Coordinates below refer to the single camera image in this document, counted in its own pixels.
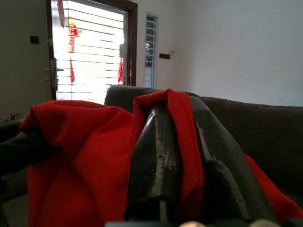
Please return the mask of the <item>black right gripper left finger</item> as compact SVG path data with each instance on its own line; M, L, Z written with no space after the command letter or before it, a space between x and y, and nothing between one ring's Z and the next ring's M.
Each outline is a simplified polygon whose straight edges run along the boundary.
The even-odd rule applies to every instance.
M182 177L175 123L166 107L156 106L149 112L131 155L125 219L173 222Z

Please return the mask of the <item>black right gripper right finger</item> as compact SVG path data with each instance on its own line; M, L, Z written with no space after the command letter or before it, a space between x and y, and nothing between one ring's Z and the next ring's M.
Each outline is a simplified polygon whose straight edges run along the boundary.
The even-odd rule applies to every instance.
M278 222L238 142L199 98L190 98L205 173L203 220Z

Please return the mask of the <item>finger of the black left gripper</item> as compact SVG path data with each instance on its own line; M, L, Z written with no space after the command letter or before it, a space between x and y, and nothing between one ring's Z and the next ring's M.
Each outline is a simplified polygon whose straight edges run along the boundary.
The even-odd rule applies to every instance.
M0 175L18 172L59 152L61 149L51 145L40 130L21 131L0 142Z

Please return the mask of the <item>red pillow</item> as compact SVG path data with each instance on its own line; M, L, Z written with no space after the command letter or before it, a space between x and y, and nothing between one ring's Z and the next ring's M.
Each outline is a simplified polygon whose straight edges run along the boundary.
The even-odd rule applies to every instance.
M126 93L121 104L51 101L32 107L21 131L37 129L61 152L28 169L28 227L303 227L303 208L284 194L256 161L244 156L264 190L278 222L203 220L205 173L189 95L168 89L141 96ZM169 111L178 134L183 163L175 219L125 219L131 155L149 112Z

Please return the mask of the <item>dark brown fabric sofa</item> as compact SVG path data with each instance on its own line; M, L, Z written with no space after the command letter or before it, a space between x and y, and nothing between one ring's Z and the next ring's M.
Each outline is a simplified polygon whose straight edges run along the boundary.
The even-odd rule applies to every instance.
M303 107L186 94L204 102L241 150L282 192L303 206Z

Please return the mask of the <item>narrow grilled window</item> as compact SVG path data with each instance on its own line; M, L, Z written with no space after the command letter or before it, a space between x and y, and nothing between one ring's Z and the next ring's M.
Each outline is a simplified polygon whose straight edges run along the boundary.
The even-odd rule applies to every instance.
M157 17L152 14L146 14L145 22L145 75L144 86L156 87L156 69L157 69Z

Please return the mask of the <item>metal door grille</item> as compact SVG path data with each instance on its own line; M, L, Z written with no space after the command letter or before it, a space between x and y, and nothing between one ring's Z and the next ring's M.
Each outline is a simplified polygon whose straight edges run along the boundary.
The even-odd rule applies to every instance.
M57 1L52 2L53 51L58 72L58 100L103 104L108 89L118 85L120 58L127 71L127 12L93 0L63 0L65 26L61 27ZM70 52L69 23L82 31ZM70 79L72 60L75 81Z

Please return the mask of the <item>dark brown door leaf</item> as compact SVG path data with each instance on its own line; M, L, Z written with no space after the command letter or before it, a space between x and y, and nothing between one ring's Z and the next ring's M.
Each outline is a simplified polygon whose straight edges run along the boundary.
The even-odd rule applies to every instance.
M52 2L54 0L46 1L46 13L47 13L47 27L48 27L48 50L49 60L55 58L53 51L53 24L52 24ZM56 92L51 87L52 100L56 100Z

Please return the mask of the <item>yellow red hanging ornament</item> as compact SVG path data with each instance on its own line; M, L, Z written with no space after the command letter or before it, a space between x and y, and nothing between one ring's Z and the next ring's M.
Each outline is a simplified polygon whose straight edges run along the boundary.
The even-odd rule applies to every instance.
M82 31L77 28L74 22L69 23L69 45L70 52L74 52L75 38L79 37Z

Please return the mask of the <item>red hanging banner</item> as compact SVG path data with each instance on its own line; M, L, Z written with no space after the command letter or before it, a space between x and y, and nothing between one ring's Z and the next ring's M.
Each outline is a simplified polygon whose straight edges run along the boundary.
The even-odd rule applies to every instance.
M64 28L64 26L65 26L65 15L64 15L63 0L58 0L57 1L57 8L58 8L61 27Z

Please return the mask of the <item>brown wooden door frame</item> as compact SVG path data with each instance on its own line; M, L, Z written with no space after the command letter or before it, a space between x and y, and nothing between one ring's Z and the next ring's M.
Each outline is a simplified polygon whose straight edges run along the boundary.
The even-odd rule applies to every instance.
M136 86L138 4L129 0L93 0L127 12L127 74L125 85Z

